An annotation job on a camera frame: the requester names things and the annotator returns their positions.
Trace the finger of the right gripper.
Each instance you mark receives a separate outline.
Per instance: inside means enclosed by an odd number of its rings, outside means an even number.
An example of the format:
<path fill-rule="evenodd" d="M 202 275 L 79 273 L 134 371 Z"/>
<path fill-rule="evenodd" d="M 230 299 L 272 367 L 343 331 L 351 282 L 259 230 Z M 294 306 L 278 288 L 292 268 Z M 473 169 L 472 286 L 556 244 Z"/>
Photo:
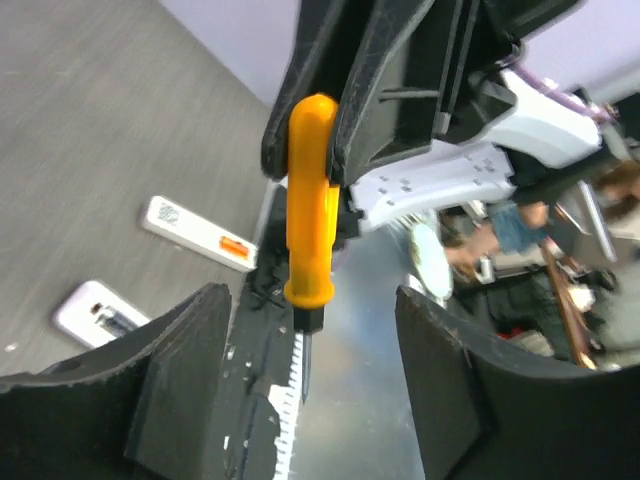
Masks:
<path fill-rule="evenodd" d="M 261 142 L 261 168 L 270 179 L 288 174 L 288 131 L 293 108 L 322 93 L 342 99 L 375 0 L 309 0 L 299 5 L 297 31 L 284 79 Z"/>

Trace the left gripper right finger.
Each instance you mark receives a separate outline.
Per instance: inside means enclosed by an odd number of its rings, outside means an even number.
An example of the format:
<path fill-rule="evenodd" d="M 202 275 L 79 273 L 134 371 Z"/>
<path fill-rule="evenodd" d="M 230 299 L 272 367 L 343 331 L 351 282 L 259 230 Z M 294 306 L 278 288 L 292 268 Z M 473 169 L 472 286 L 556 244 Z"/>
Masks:
<path fill-rule="evenodd" d="M 635 479 L 639 369 L 526 351 L 399 287 L 397 334 L 430 479 Z"/>

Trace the orange handled screwdriver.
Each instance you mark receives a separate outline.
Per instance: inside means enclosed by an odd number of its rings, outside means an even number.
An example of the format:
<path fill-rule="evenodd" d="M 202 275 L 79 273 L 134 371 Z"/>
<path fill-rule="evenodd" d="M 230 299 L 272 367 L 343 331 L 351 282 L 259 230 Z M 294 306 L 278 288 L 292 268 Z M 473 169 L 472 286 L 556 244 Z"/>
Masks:
<path fill-rule="evenodd" d="M 326 160 L 337 110 L 331 97 L 314 94 L 297 103 L 289 120 L 284 293 L 293 306 L 294 329 L 303 335 L 302 400 L 311 384 L 312 337 L 322 330 L 324 308 L 335 294 L 331 271 L 340 190 L 329 182 Z"/>

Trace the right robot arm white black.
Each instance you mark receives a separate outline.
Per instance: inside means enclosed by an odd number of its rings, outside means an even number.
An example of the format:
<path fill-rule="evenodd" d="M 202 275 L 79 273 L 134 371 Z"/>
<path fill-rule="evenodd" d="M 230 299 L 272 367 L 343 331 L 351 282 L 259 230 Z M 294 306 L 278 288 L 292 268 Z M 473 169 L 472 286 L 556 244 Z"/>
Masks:
<path fill-rule="evenodd" d="M 550 200 L 634 151 L 613 113 L 521 65 L 575 1 L 304 1 L 261 146 L 287 239 L 473 200 Z"/>

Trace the white remote control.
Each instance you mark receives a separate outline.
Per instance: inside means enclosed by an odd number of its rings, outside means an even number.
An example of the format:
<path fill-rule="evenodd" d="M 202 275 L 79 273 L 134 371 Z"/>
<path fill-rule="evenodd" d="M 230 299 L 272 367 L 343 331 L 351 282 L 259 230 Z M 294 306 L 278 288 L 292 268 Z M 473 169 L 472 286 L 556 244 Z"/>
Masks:
<path fill-rule="evenodd" d="M 144 326 L 150 318 L 97 280 L 79 285 L 55 310 L 58 329 L 95 349 Z"/>

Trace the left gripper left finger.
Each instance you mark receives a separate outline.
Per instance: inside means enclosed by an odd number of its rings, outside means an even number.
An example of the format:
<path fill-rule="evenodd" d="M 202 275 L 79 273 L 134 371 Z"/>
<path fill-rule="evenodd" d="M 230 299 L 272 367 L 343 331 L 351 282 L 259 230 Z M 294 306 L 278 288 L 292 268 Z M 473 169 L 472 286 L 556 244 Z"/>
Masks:
<path fill-rule="evenodd" d="M 215 402 L 231 311 L 209 284 L 125 336 L 1 380 L 5 479 L 219 479 Z"/>

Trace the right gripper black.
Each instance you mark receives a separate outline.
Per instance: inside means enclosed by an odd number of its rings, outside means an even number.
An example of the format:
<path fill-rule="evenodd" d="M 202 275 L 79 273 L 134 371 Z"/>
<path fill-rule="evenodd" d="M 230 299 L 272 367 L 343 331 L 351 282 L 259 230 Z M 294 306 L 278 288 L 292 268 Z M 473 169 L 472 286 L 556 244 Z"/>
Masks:
<path fill-rule="evenodd" d="M 579 0 L 377 1 L 340 100 L 328 153 L 332 183 L 427 152 L 462 77 L 515 63 L 524 39 Z"/>

